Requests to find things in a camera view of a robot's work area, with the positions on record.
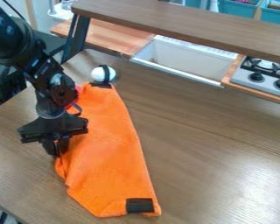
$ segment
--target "orange cloth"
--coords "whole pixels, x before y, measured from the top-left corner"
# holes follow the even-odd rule
[[[145,214],[160,215],[140,141],[115,88],[85,84],[77,104],[89,132],[72,137],[55,163],[68,195],[97,217],[126,214],[130,198],[152,199],[154,212]]]

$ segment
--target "egg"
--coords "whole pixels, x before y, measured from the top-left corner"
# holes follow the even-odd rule
[[[116,70],[110,66],[108,66],[108,70],[110,73],[109,82],[111,82],[116,77]],[[94,79],[94,81],[104,82],[106,77],[105,70],[102,68],[102,66],[98,66],[91,72],[91,77]]]

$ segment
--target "teal container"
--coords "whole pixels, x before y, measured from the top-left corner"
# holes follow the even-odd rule
[[[260,1],[253,0],[251,3],[238,3],[230,0],[219,0],[219,11],[226,14],[240,16],[244,18],[253,18]]]
[[[200,0],[185,0],[185,6],[190,6],[194,8],[200,8]],[[209,10],[211,5],[211,1],[207,1],[206,9]]]
[[[264,22],[270,22],[280,25],[280,10],[268,8],[269,0],[262,3],[262,16],[261,20]]]

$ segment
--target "stove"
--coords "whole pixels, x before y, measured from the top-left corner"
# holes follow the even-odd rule
[[[248,56],[230,82],[280,96],[280,64]]]

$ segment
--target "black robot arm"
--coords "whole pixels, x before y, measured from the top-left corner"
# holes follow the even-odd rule
[[[39,141],[48,154],[58,156],[66,151],[70,136],[88,131],[86,119],[65,110],[78,97],[74,81],[48,56],[44,41],[35,36],[32,28],[1,8],[0,64],[15,67],[35,87],[39,118],[18,129],[23,143]]]

